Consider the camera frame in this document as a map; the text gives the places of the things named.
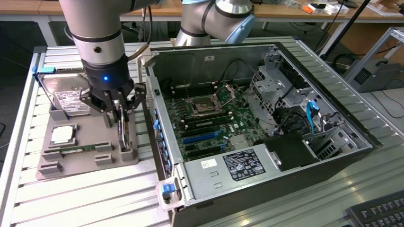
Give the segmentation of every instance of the wooden table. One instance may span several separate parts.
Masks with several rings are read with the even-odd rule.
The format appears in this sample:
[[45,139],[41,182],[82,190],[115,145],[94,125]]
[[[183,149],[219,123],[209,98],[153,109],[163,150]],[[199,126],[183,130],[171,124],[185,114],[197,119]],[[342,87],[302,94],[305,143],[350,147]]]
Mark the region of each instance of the wooden table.
[[[154,9],[154,21],[181,21],[182,18],[181,0],[163,0],[162,8]],[[337,23],[339,26],[329,40],[322,51],[325,53],[350,18],[354,16],[357,9],[351,9],[349,14],[341,14]],[[289,8],[285,5],[255,5],[257,21],[265,22],[263,29],[267,28],[269,22],[333,22],[334,16],[329,14],[309,14],[302,9]],[[142,21],[142,11],[138,10],[122,16],[122,21]],[[58,42],[50,27],[51,21],[66,21],[62,7],[58,1],[45,0],[0,0],[0,20],[35,21],[39,23],[47,44],[57,46]],[[403,23],[404,17],[383,17],[370,9],[365,9],[361,14],[358,23]]]

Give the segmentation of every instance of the desk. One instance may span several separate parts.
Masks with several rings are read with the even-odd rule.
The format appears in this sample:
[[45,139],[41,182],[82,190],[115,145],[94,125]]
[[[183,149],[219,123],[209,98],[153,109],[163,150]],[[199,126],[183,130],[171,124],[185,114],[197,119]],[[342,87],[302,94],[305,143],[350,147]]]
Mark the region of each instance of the desk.
[[[245,42],[282,42],[385,146],[326,182],[202,227],[342,227],[351,224],[345,209],[403,189],[403,133],[397,134],[366,99],[346,89],[343,78],[302,41],[293,37],[267,37]],[[126,44],[127,54],[141,46]],[[169,41],[151,43],[153,48],[170,46]],[[50,47],[47,53],[34,55],[34,66],[81,67],[77,48]],[[138,81],[142,72],[135,61],[130,62],[130,69]],[[159,209],[157,200],[158,176],[142,123],[137,126],[143,145],[139,164],[37,180],[49,110],[50,100],[30,73],[0,178],[2,227],[170,227],[169,214]],[[142,120],[145,116],[139,113],[138,117]]]
[[[49,46],[57,46],[58,42],[50,27],[51,21],[66,21],[59,2],[42,0],[0,0],[0,20],[9,21],[35,21],[39,24]],[[163,0],[162,8],[154,9],[154,21],[181,21],[182,17],[181,0]],[[329,40],[322,53],[325,53],[350,18],[354,16],[357,9],[351,9],[349,14],[342,14],[337,23],[339,26]],[[302,9],[289,8],[285,5],[255,5],[257,21],[265,22],[333,22],[334,16],[329,14],[309,14]],[[142,21],[142,12],[138,10],[126,14],[122,21]],[[370,9],[365,9],[357,22],[359,23],[403,23],[404,17],[383,17]]]

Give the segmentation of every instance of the hard drive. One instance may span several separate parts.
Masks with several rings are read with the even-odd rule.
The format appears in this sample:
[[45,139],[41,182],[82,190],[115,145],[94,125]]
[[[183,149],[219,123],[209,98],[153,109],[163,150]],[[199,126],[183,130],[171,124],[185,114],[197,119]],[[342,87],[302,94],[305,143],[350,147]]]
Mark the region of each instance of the hard drive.
[[81,101],[82,91],[90,87],[85,73],[39,74],[38,80],[55,109],[69,116],[90,114],[90,106]]

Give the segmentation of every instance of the warning label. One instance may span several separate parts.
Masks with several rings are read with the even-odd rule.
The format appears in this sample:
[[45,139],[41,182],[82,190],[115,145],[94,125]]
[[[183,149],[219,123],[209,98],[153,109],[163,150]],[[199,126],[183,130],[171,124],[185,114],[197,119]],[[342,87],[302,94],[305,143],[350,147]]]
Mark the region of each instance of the warning label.
[[266,173],[265,167],[254,149],[223,156],[230,174],[235,181]]
[[58,91],[55,92],[61,106],[67,113],[87,111],[90,107],[81,101],[82,91]]

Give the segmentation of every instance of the keyboard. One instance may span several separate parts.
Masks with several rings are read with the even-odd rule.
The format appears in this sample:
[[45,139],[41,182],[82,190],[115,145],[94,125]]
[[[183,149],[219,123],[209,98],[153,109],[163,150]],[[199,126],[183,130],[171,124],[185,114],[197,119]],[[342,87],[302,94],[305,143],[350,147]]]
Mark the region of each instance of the keyboard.
[[358,227],[404,227],[404,190],[347,209]]

